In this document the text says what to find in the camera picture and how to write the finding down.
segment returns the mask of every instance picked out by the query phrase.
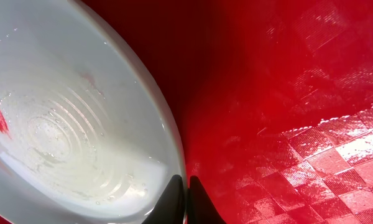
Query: white plate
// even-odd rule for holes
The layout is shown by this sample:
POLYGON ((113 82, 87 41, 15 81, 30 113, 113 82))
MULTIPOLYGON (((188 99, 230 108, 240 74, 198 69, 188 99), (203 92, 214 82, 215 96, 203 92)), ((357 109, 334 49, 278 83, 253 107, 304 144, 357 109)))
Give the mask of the white plate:
POLYGON ((171 176, 185 177, 154 79, 80 3, 0 0, 0 111, 10 222, 140 223, 171 176))

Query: white ceramic dish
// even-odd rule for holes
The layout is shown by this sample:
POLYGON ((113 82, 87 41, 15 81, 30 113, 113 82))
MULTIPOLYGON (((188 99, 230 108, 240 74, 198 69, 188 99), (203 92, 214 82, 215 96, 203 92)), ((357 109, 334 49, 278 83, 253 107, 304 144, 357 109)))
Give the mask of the white ceramic dish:
POLYGON ((0 110, 10 222, 141 223, 171 176, 185 177, 154 79, 80 3, 0 0, 0 110))

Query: red tablecloth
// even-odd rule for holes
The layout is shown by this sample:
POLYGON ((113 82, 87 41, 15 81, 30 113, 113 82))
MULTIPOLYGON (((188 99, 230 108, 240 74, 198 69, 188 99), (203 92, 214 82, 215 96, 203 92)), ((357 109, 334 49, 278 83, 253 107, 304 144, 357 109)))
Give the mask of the red tablecloth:
POLYGON ((228 223, 373 223, 373 0, 85 0, 228 223))

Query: wet surface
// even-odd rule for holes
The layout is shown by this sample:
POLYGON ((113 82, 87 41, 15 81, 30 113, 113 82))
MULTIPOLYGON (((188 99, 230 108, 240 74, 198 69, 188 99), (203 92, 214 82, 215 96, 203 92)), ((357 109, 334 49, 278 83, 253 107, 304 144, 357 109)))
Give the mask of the wet surface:
POLYGON ((227 223, 373 223, 373 0, 85 3, 156 79, 227 223))

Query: black object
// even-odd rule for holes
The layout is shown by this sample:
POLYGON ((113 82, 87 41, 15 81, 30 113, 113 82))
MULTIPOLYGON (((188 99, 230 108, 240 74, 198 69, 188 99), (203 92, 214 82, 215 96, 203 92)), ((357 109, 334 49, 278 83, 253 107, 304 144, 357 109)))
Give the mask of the black object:
POLYGON ((185 216, 185 204, 188 224, 225 223, 199 178, 191 177, 185 201, 182 178, 175 175, 167 184, 153 211, 142 224, 182 224, 185 216))

